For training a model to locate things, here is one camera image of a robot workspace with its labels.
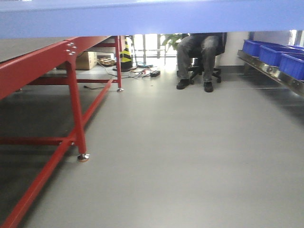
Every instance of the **red metal table frame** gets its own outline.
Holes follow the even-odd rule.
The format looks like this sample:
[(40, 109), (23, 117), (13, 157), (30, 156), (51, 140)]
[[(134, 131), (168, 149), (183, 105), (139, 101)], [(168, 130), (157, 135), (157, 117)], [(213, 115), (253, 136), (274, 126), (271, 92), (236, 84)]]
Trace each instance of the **red metal table frame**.
[[(0, 63), (0, 99), (10, 95), (25, 85), (68, 85), (74, 117), (74, 128), (67, 137), (0, 137), (0, 144), (18, 145), (57, 145), (57, 149), (45, 164), (42, 171), (19, 200), (13, 211), (6, 218), (1, 228), (15, 228), (22, 220), (30, 205), (38, 195), (53, 170), (71, 145), (78, 147), (81, 162), (88, 160), (84, 125), (98, 107), (111, 83), (118, 84), (118, 91), (122, 91), (120, 51), (122, 48), (119, 36), (114, 37), (114, 43), (102, 43), (108, 37), (75, 37), (60, 41), (53, 45)], [(115, 47), (117, 79), (77, 79), (76, 57), (90, 47)], [(39, 63), (39, 67), (31, 67), (32, 63)], [(66, 63), (66, 78), (41, 77), (61, 63)], [(103, 90), (91, 103), (88, 110), (82, 114), (77, 83), (106, 83)]]

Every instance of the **table leg foot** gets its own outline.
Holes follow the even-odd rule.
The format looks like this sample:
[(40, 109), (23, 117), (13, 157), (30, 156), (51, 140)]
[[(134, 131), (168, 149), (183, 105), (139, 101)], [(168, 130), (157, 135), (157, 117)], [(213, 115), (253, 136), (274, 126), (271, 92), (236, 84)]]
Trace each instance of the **table leg foot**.
[(79, 156), (77, 156), (77, 159), (79, 162), (86, 162), (89, 160), (89, 154), (88, 153), (82, 153)]

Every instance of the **blue plastic bin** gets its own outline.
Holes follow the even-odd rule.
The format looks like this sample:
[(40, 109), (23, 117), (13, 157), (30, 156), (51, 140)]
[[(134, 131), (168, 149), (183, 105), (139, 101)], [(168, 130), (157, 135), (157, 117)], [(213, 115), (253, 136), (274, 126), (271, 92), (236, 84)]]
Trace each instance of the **blue plastic bin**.
[(269, 43), (269, 42), (246, 39), (246, 40), (244, 40), (243, 51), (251, 56), (259, 57), (261, 45), (283, 47), (283, 45), (276, 44), (276, 43)]
[(304, 54), (304, 50), (290, 48), (290, 47), (261, 46), (259, 59), (268, 65), (278, 67), (280, 66), (282, 53)]
[(279, 70), (297, 80), (304, 80), (304, 54), (282, 54)]

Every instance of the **black shoe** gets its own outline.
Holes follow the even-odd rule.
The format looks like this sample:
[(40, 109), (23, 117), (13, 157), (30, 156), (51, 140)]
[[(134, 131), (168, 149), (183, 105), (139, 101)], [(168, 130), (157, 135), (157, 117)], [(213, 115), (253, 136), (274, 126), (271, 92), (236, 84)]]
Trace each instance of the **black shoe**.
[(190, 84), (189, 79), (182, 79), (176, 86), (177, 89), (184, 89)]
[(212, 82), (204, 82), (204, 88), (207, 93), (213, 92)]

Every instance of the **blue table top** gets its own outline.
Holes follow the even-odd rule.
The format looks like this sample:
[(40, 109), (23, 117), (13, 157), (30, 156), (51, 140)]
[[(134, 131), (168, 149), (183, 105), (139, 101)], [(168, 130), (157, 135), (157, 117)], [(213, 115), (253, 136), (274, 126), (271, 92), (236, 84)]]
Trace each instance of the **blue table top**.
[(303, 0), (0, 0), (0, 38), (304, 30)]

